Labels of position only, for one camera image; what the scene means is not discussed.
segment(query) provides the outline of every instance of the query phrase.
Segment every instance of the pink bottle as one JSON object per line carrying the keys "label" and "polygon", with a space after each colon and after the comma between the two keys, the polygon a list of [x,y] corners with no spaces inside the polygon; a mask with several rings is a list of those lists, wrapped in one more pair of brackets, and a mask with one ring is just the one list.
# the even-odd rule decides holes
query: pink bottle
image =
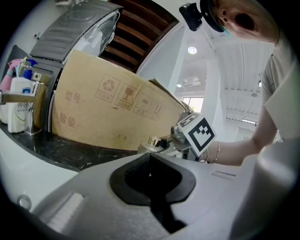
{"label": "pink bottle", "polygon": [[0,90],[10,90],[10,85],[11,81],[13,80],[13,73],[15,71],[15,67],[20,65],[23,61],[23,59],[15,59],[8,63],[9,69],[7,70],[7,73],[0,84]]}

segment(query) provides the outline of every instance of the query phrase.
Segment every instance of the open mouth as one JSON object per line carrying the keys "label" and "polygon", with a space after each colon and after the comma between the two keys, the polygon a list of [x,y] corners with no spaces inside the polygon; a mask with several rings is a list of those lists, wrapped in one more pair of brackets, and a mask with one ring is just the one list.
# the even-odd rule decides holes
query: open mouth
{"label": "open mouth", "polygon": [[254,30],[254,21],[245,13],[237,14],[235,17],[235,22],[245,29]]}

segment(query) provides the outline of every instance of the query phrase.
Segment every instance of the window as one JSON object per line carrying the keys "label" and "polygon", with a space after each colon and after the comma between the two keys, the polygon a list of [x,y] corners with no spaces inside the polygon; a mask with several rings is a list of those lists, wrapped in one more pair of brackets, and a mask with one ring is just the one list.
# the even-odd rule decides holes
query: window
{"label": "window", "polygon": [[201,112],[202,104],[203,104],[202,97],[184,97],[183,102],[189,105],[194,110],[194,112],[197,113]]}

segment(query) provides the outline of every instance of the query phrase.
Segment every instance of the wooden staircase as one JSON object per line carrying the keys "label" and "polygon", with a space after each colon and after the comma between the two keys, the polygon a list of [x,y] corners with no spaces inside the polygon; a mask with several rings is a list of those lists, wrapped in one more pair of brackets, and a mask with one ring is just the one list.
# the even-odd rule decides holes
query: wooden staircase
{"label": "wooden staircase", "polygon": [[136,72],[178,20],[151,0],[109,0],[123,6],[114,40],[100,58]]}

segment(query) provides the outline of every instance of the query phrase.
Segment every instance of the recycling symbol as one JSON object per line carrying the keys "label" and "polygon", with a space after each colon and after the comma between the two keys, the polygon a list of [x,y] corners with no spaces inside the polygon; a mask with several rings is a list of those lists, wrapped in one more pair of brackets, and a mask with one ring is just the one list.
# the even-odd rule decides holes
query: recycling symbol
{"label": "recycling symbol", "polygon": [[103,89],[111,92],[114,89],[113,80],[108,79],[106,82],[104,82],[103,83]]}

